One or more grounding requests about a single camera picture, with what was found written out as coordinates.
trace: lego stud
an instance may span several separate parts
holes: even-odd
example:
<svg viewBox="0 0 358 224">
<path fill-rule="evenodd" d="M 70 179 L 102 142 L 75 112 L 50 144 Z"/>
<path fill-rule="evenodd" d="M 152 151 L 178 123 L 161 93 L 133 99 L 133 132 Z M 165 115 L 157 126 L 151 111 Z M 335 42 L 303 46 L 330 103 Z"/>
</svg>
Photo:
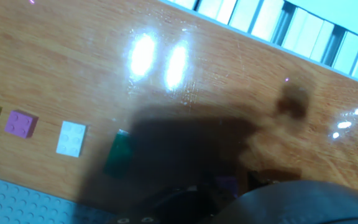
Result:
<svg viewBox="0 0 358 224">
<path fill-rule="evenodd" d="M 83 128 L 77 128 L 77 133 L 81 134 L 83 132 Z"/>
<path fill-rule="evenodd" d="M 66 151 L 66 146 L 60 146 L 59 151 L 60 152 L 65 152 Z"/>
<path fill-rule="evenodd" d="M 7 127 L 7 129 L 10 130 L 10 131 L 14 131 L 14 130 L 15 130 L 15 126 L 9 125 L 9 127 Z"/>
<path fill-rule="evenodd" d="M 74 138 L 74 139 L 73 139 L 73 143 L 74 143 L 74 144 L 79 144 L 79 143 L 80 143 L 80 139 L 79 139 L 79 138 Z"/>
<path fill-rule="evenodd" d="M 70 131 L 70 130 L 71 130 L 71 125 L 69 125 L 69 124 L 64 124 L 64 125 L 63 125 L 63 130 L 65 130 L 65 131 Z"/>
<path fill-rule="evenodd" d="M 63 135 L 63 136 L 62 136 L 62 141 L 67 142 L 67 141 L 68 141 L 68 136 L 67 136 L 67 135 Z"/>
</svg>

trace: wooden table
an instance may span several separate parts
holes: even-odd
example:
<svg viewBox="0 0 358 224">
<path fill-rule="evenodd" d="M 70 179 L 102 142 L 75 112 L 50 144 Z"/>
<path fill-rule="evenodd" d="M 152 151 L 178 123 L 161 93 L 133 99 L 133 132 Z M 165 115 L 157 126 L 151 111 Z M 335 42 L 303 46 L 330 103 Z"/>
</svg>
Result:
<svg viewBox="0 0 358 224">
<path fill-rule="evenodd" d="M 111 212 L 206 170 L 358 190 L 358 82 L 157 0 L 34 1 L 0 0 L 0 179 Z M 79 158 L 55 152 L 63 120 L 88 125 Z M 123 180 L 102 173 L 119 129 Z"/>
</svg>

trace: dark object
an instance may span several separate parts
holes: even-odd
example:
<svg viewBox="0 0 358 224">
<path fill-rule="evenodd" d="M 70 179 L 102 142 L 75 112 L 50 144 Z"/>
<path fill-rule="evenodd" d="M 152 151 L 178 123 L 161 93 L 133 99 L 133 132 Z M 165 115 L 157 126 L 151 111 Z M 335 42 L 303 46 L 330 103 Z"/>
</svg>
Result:
<svg viewBox="0 0 358 224">
<path fill-rule="evenodd" d="M 167 189 L 109 224 L 358 223 L 358 191 L 329 182 L 267 185 L 234 199 L 216 185 Z"/>
<path fill-rule="evenodd" d="M 132 155 L 132 149 L 129 147 L 128 132 L 119 130 L 112 143 L 106 165 L 104 166 L 104 173 L 117 179 L 124 178 L 129 169 Z"/>
</svg>

